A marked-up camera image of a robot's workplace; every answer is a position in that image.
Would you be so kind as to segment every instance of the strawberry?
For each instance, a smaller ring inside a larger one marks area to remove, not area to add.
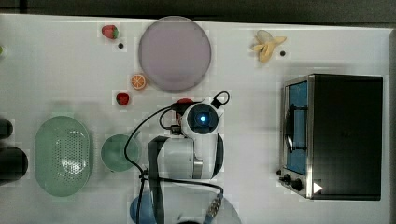
[[[119,105],[128,105],[129,102],[129,95],[127,93],[121,92],[117,94],[117,103]]]
[[[107,25],[102,28],[102,34],[109,39],[117,39],[119,30],[115,25]]]

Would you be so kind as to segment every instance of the oven knob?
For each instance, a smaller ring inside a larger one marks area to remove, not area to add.
[[[289,175],[284,175],[283,177],[280,177],[279,180],[283,181],[286,185],[288,185],[291,181],[291,178]]]
[[[296,189],[297,191],[300,191],[303,189],[303,183],[301,182],[301,179],[295,179],[291,181],[291,187]]]

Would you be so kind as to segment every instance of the white robot body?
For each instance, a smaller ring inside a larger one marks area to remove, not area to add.
[[[185,138],[167,138],[157,157],[158,175],[172,179],[211,179],[216,165],[222,109],[206,98],[181,117]]]

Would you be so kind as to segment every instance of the toaster oven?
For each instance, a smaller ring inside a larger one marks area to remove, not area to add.
[[[380,200],[382,95],[382,77],[313,74],[286,82],[282,186],[313,200]]]

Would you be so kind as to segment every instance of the blue object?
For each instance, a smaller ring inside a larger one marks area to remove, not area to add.
[[[213,217],[206,215],[205,220],[204,220],[204,224],[210,224],[213,221]]]
[[[308,83],[300,82],[289,86],[289,106],[308,106]],[[294,139],[293,145],[296,147],[307,147],[306,145],[306,111],[294,111]],[[306,150],[295,149],[288,151],[287,168],[301,175],[305,175],[306,170]]]
[[[195,122],[199,126],[207,126],[209,125],[210,115],[208,112],[200,112],[195,116]]]
[[[136,223],[136,211],[137,211],[137,201],[139,200],[139,196],[137,196],[134,201],[131,203],[131,207],[129,209],[132,221]],[[152,200],[151,194],[149,191],[146,191],[142,194],[142,202],[140,204],[140,223],[141,224],[157,224],[154,216],[154,212],[152,210]]]

